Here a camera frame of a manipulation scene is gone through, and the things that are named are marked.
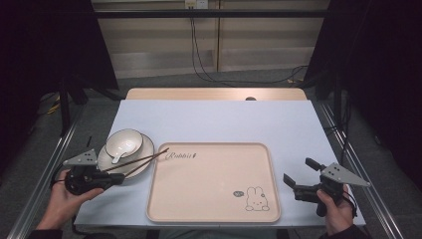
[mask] white plate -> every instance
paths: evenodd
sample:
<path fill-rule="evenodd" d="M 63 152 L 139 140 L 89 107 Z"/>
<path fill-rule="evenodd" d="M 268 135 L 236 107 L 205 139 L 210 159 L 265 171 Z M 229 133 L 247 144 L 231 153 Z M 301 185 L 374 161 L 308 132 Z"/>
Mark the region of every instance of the white plate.
<path fill-rule="evenodd" d="M 137 157 L 135 157 L 136 159 L 146 157 L 146 156 L 150 156 L 150 155 L 154 154 L 154 144 L 152 143 L 151 139 L 148 136 L 146 136 L 145 134 L 143 134 L 142 137 L 143 137 L 143 146 L 140 149 L 140 151 L 136 153 L 137 154 Z M 135 162 L 133 164 L 129 164 L 127 166 L 123 166 L 123 167 L 120 167 L 120 168 L 116 168 L 114 170 L 109 171 L 108 173 L 123 173 L 123 174 L 126 174 L 126 173 L 134 170 L 136 167 L 140 166 L 141 164 L 145 163 L 147 160 L 148 159 L 142 160 L 142 161 L 139 161 L 139 162 Z M 129 162 L 129 159 L 122 157 L 118 163 L 112 164 L 111 163 L 112 157 L 110 157 L 108 155 L 108 153 L 106 153 L 106 146 L 103 146 L 102 150 L 99 153 L 98 161 L 99 161 L 99 169 L 100 170 L 106 170 L 108 168 L 111 168 L 111 167 L 114 167 L 114 166 L 119 166 L 119 165 L 122 165 L 126 162 Z M 135 171 L 131 175 L 129 175 L 126 179 L 130 179 L 130 178 L 133 178 L 133 177 L 139 175 L 149 165 L 150 165 L 150 162 L 147 163 L 146 165 L 144 165 L 143 167 L 139 168 L 137 171 Z"/>

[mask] human hand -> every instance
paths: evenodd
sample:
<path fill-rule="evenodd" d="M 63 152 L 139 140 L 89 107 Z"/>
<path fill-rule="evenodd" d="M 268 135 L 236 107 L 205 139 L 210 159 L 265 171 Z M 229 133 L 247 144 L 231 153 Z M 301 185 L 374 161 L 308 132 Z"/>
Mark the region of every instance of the human hand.
<path fill-rule="evenodd" d="M 37 230 L 61 229 L 78 212 L 84 202 L 104 192 L 102 188 L 95 188 L 81 195 L 70 193 L 64 182 L 67 172 L 68 170 L 62 171 L 59 181 L 53 185 L 49 205 Z"/>
<path fill-rule="evenodd" d="M 343 190 L 348 192 L 346 185 L 343 186 Z M 335 205 L 332 198 L 322 190 L 318 190 L 316 195 L 326 206 L 325 226 L 328 236 L 341 232 L 353 224 L 352 208 L 349 203 L 340 200 L 338 205 Z"/>

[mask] cartoon bunny print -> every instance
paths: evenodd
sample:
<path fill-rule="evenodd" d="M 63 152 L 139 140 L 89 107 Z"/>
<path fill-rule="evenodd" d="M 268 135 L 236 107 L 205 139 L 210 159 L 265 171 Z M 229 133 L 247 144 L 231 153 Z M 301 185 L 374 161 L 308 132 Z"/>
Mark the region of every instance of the cartoon bunny print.
<path fill-rule="evenodd" d="M 249 187 L 248 199 L 246 200 L 247 211 L 268 211 L 268 200 L 265 197 L 264 190 L 261 187 Z"/>

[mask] beige tray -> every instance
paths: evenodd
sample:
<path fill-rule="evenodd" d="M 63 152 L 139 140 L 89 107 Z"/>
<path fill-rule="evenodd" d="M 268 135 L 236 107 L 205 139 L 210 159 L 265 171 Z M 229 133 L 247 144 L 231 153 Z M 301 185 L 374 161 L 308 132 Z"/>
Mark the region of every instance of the beige tray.
<path fill-rule="evenodd" d="M 261 143 L 165 143 L 147 216 L 155 222 L 274 222 L 280 218 L 268 149 Z"/>

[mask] table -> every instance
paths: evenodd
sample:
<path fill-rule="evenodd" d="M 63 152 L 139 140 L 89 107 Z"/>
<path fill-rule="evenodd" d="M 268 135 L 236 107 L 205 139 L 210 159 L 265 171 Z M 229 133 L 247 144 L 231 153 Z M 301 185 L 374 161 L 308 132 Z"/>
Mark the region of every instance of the table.
<path fill-rule="evenodd" d="M 244 101 L 250 97 L 257 101 Z M 273 159 L 281 218 L 274 223 L 253 224 L 152 222 L 145 214 L 153 171 L 150 166 L 123 186 L 114 186 L 85 203 L 77 225 L 139 228 L 324 225 L 323 218 L 316 216 L 317 205 L 296 201 L 292 190 L 282 181 L 283 173 L 286 173 L 298 184 L 317 184 L 319 174 L 305 165 L 305 158 L 312 157 L 325 165 L 336 161 L 314 107 L 301 90 L 133 89 L 126 101 L 121 102 L 110 134 L 127 127 L 148 135 L 156 148 L 168 141 L 258 141 L 265 144 Z M 364 225 L 365 221 L 357 217 L 354 223 Z"/>

